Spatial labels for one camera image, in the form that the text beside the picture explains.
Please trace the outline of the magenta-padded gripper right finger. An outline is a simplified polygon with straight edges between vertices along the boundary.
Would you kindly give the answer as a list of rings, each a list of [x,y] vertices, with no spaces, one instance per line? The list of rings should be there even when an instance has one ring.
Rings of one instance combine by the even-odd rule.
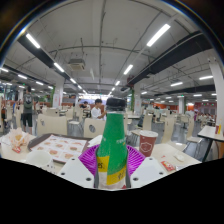
[[[128,188],[140,188],[166,176],[165,170],[154,157],[145,157],[132,146],[127,146]]]

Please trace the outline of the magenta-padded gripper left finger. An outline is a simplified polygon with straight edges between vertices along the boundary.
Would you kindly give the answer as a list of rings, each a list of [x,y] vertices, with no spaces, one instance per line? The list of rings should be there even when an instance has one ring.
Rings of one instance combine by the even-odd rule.
[[[79,157],[70,158],[58,176],[84,188],[93,188],[97,173],[98,145],[86,149]]]

